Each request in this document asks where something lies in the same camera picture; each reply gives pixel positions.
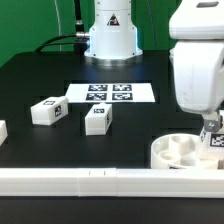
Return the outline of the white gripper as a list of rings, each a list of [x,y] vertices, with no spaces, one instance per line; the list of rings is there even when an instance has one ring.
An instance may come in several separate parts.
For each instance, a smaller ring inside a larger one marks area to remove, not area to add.
[[[182,0],[169,21],[177,103],[217,133],[224,101],[224,0]]]

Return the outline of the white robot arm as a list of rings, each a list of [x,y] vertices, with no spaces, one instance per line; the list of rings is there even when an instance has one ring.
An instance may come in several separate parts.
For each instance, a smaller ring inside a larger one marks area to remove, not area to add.
[[[95,22],[89,30],[85,57],[111,65],[142,51],[131,21],[130,0],[94,0]],[[182,0],[169,20],[170,50],[176,100],[188,113],[200,114],[204,129],[216,133],[223,123],[218,108],[224,102],[224,0]]]

